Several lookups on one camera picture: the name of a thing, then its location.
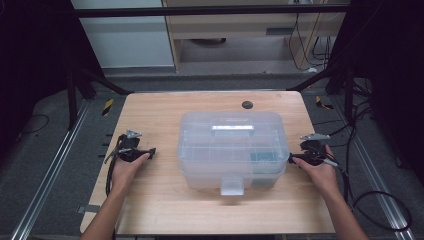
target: gray floor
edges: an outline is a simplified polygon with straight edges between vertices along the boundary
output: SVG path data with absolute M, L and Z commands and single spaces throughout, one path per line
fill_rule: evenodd
M 283 39 L 278 38 L 227 39 L 222 45 L 198 45 L 187 41 L 182 61 L 182 68 L 178 73 L 149 72 L 143 76 L 115 77 L 110 80 L 135 91 L 285 89 L 297 85 L 313 74 L 307 70 L 298 70 L 294 66 L 287 46 Z M 320 87 L 324 84 L 325 80 L 315 84 L 309 89 L 309 93 L 303 93 L 303 98 L 316 132 L 328 134 L 342 127 L 343 122 L 336 110 L 317 107 L 315 97 L 320 95 Z M 32 236 L 42 235 L 45 239 L 75 239 L 80 234 L 82 214 L 77 213 L 77 209 L 89 201 L 102 165 L 101 155 L 107 150 L 104 145 L 108 142 L 107 134 L 113 132 L 125 100 L 124 96 L 119 96 L 98 84 L 94 85 L 98 91 L 97 96 L 88 102 L 87 116 L 32 227 Z M 335 105 L 340 96 L 321 97 L 324 104 Z M 110 98 L 114 99 L 112 108 L 107 116 L 102 116 L 104 104 Z M 355 98 L 356 103 L 363 100 L 365 99 L 362 97 Z M 79 106 L 85 102 L 86 100 L 79 99 Z M 48 116 L 49 121 L 43 116 L 34 116 L 30 120 L 25 131 L 41 129 L 22 135 L 9 155 L 10 164 L 0 172 L 0 236 L 4 236 L 4 239 L 8 239 L 7 236 L 21 220 L 65 137 L 68 124 L 66 92 L 59 92 L 40 101 L 34 109 L 34 114 L 44 114 Z M 396 167 L 395 155 L 371 115 L 358 122 L 357 137 L 363 142 L 390 192 L 402 199 L 411 210 L 414 217 L 411 230 L 415 239 L 424 239 L 424 215 L 421 210 L 424 204 L 423 186 L 412 171 Z M 328 144 L 344 144 L 347 139 L 348 133 L 341 132 L 334 135 Z M 335 146 L 333 150 L 342 165 L 345 164 L 346 147 Z M 352 148 L 350 157 L 350 179 L 354 193 L 359 195 L 371 190 L 371 181 L 355 148 Z M 364 206 L 364 209 L 373 217 L 387 223 L 385 213 L 375 198 L 366 200 L 365 205 L 367 206 Z M 357 217 L 371 239 L 398 239 L 394 233 L 371 224 L 360 214 L 357 214 Z M 269 236 L 221 236 L 219 239 L 267 237 Z M 307 237 L 335 239 L 331 234 L 272 236 L 274 239 Z

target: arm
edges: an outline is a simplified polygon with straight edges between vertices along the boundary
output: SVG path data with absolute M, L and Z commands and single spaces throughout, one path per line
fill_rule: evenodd
M 149 156 L 148 153 L 143 154 L 133 162 L 116 160 L 112 173 L 112 189 L 80 239 L 111 239 L 135 173 Z
M 326 146 L 326 150 L 327 153 L 333 155 L 328 146 Z M 309 174 L 312 182 L 324 198 L 338 238 L 368 239 L 339 191 L 334 167 L 325 163 L 312 166 L 299 158 L 293 160 Z

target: clear plastic container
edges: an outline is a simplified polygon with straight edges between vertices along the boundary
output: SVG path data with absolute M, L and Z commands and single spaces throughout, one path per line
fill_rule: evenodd
M 271 188 L 290 152 L 281 116 L 270 111 L 188 112 L 181 119 L 180 169 L 191 188 Z

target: aluminum rail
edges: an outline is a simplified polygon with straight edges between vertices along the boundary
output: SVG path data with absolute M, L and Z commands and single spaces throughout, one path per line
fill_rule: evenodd
M 30 231 L 34 226 L 34 223 L 37 220 L 37 217 L 40 214 L 40 211 L 44 206 L 49 192 L 60 172 L 60 169 L 62 168 L 62 165 L 65 162 L 66 156 L 68 155 L 72 143 L 74 142 L 75 137 L 78 134 L 78 131 L 84 121 L 90 103 L 90 100 L 83 101 L 78 114 L 79 118 L 74 128 L 72 128 L 66 133 L 65 138 L 56 153 L 56 156 L 54 157 L 49 169 L 47 170 L 46 175 L 44 176 L 43 181 L 41 182 L 37 192 L 35 193 L 35 196 L 33 197 L 19 224 L 13 231 L 11 237 L 12 240 L 24 240 L 27 239 L 27 237 L 29 236 Z
M 334 106 L 338 113 L 340 114 L 340 117 L 344 121 L 345 124 L 347 124 L 346 118 L 343 115 L 343 101 L 340 99 L 339 96 L 330 96 L 332 99 L 332 102 L 334 103 Z M 359 155 L 359 160 L 361 162 L 361 165 L 365 171 L 365 174 L 367 175 L 368 180 L 370 181 L 371 187 L 374 190 L 377 191 L 383 191 L 389 193 L 389 188 L 387 187 L 386 183 L 384 182 L 383 178 L 381 177 L 380 173 L 375 168 L 372 159 L 368 155 L 365 146 L 363 145 L 361 139 L 359 136 L 356 136 L 353 141 L 354 149 L 356 150 L 357 154 Z M 384 213 L 386 214 L 386 217 L 390 223 L 390 225 L 393 228 L 400 229 L 407 225 L 407 222 L 405 220 L 405 217 L 402 214 L 402 211 L 400 210 L 399 206 L 397 205 L 396 201 L 394 201 L 392 198 L 387 198 L 383 196 L 377 196 L 380 206 L 383 209 Z M 396 237 L 399 240 L 413 240 L 415 239 L 411 229 L 407 229 L 403 232 L 395 232 Z
M 183 15 L 225 15 L 225 14 L 273 14 L 273 13 L 330 13 L 367 10 L 373 5 L 350 4 L 297 4 L 297 5 L 233 5 L 201 7 L 151 7 L 151 8 L 112 8 L 75 9 L 72 11 L 52 11 L 50 15 L 61 17 L 146 17 Z

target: wooden table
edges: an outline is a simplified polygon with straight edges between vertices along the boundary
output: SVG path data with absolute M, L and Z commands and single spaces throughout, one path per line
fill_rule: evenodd
M 242 108 L 243 101 L 253 108 Z M 246 189 L 221 196 L 219 189 L 190 189 L 177 158 L 181 116 L 188 111 L 270 110 L 283 118 L 289 148 L 300 153 L 300 136 L 314 132 L 298 92 L 174 92 L 127 97 L 108 154 L 128 128 L 141 132 L 141 149 L 157 148 L 137 173 L 117 223 L 117 234 L 333 233 L 330 216 L 307 174 L 289 164 L 272 189 Z M 103 165 L 90 205 L 106 198 L 108 165 Z M 95 213 L 87 212 L 84 231 Z

